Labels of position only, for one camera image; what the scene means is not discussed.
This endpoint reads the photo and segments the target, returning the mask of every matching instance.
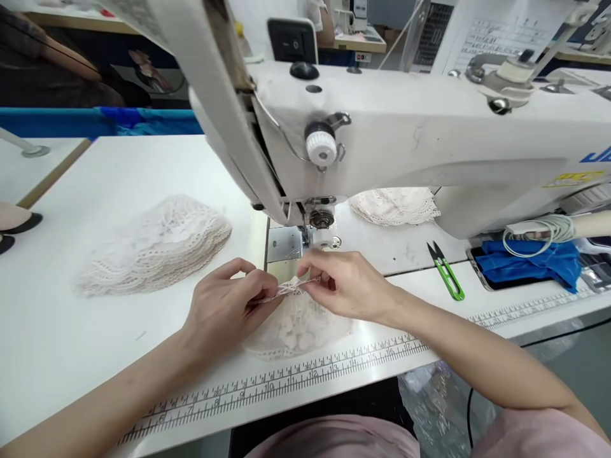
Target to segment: sewing machine label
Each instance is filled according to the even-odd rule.
[[[590,153],[579,162],[611,162],[611,146],[600,154]]]
[[[564,186],[579,186],[580,184],[588,183],[604,174],[605,173],[600,170],[597,170],[596,172],[576,172],[562,174],[543,187],[562,188]]]

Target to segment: ruler scale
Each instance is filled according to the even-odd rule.
[[[590,296],[596,294],[588,288],[580,288],[577,295],[559,293],[476,314],[467,319],[494,331],[555,311],[559,307],[572,305]],[[285,366],[274,371],[261,372],[222,385],[207,386],[195,392],[163,400],[143,416],[117,445],[137,441],[149,434],[209,419],[428,350],[430,349],[419,339],[410,334],[403,334],[299,364],[291,364],[288,361]]]

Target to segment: right hand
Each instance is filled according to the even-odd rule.
[[[312,299],[332,313],[385,324],[406,292],[391,285],[361,253],[308,251],[299,262],[297,276],[310,270],[320,284],[301,285]]]

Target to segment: white sewing machine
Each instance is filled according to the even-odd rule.
[[[173,5],[165,17],[180,27],[165,24],[165,37],[209,142],[253,207],[281,225],[324,231],[334,205],[361,191],[440,186],[437,223],[464,239],[609,180],[611,101],[596,87],[542,90],[533,64],[517,59],[486,74],[481,65],[504,60],[487,55],[454,77],[317,66],[300,79],[291,64],[247,66],[230,11],[203,3]],[[590,180],[553,185],[567,174]]]

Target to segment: black shoe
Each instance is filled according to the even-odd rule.
[[[7,235],[15,235],[18,233],[29,231],[30,229],[38,226],[42,220],[43,220],[43,216],[40,213],[32,213],[32,216],[30,216],[30,219],[28,219],[22,225],[18,225],[16,228],[12,228],[12,229],[0,230],[0,233],[7,234]]]
[[[3,235],[0,240],[0,254],[6,253],[13,245],[15,245],[15,238],[9,235]]]

